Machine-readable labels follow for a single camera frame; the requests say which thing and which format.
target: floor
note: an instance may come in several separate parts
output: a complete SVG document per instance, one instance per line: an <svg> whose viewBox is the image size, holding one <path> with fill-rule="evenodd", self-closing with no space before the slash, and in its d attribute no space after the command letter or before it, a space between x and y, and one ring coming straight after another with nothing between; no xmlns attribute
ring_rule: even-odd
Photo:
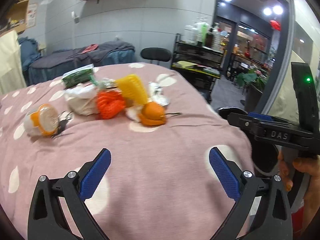
<svg viewBox="0 0 320 240"><path fill-rule="evenodd" d="M236 87L231 81L224 76L217 80L211 93L211 107L217 109L224 106L234 106L244 109L240 100L245 100L245 95L242 95L242 89Z"/></svg>

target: yellow sponge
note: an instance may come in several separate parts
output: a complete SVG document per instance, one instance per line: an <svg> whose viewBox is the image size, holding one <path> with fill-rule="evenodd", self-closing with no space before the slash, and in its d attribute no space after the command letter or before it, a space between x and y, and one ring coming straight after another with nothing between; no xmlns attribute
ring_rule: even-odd
<svg viewBox="0 0 320 240"><path fill-rule="evenodd" d="M136 74L130 74L115 81L124 98L133 100L136 104L144 106L148 103L146 90Z"/></svg>

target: finger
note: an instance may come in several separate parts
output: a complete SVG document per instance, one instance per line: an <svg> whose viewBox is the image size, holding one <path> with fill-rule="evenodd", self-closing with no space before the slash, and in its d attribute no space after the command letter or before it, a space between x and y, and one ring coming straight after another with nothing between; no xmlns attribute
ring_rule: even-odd
<svg viewBox="0 0 320 240"><path fill-rule="evenodd" d="M290 191L293 187L293 182L288 176L284 176L282 173L279 174L281 177L281 180L284 184L284 188L286 191Z"/></svg>
<svg viewBox="0 0 320 240"><path fill-rule="evenodd" d="M289 175L289 168L285 161L279 161L279 170L284 176Z"/></svg>
<svg viewBox="0 0 320 240"><path fill-rule="evenodd" d="M311 176L320 177L320 158L296 158L293 166L297 171L309 173Z"/></svg>
<svg viewBox="0 0 320 240"><path fill-rule="evenodd" d="M278 160L279 160L279 161L283 161L283 160L284 160L284 157L283 157L282 151L279 151L279 154L278 154Z"/></svg>

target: tiled wall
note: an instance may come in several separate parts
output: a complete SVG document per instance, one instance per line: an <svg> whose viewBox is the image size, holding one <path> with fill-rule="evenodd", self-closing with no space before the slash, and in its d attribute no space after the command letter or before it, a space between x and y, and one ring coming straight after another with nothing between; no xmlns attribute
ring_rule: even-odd
<svg viewBox="0 0 320 240"><path fill-rule="evenodd" d="M29 4L37 3L36 26L26 29L19 37L34 38L40 44L46 44L45 41L45 22L47 14L47 6L50 0L30 0Z"/></svg>
<svg viewBox="0 0 320 240"><path fill-rule="evenodd" d="M72 18L75 11L80 23L75 26L76 47L103 43L116 37L132 43L139 54L147 47L170 51L176 33L192 25L197 17L207 16L212 23L216 0L54 0L46 14L48 52L72 48Z"/></svg>

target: polka dot blanket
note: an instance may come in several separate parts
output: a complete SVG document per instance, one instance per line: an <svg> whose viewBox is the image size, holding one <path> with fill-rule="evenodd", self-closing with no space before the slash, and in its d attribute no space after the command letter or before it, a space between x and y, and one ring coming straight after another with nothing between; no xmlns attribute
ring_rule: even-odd
<svg viewBox="0 0 320 240"><path fill-rule="evenodd" d="M124 113L111 120L98 115L72 119L55 138L30 138L23 127L33 107L52 104L70 110L61 78L0 96L0 203L15 228L27 239L28 213L38 178L62 178L78 171L102 148L112 163L93 197L85 201L111 240L210 239L234 201L224 192L209 160L219 146L228 160L252 170L251 146L244 133L228 125L177 72L133 63L95 68L98 79L135 73L163 86L170 98L166 125L143 127ZM80 235L62 201L74 234Z"/></svg>

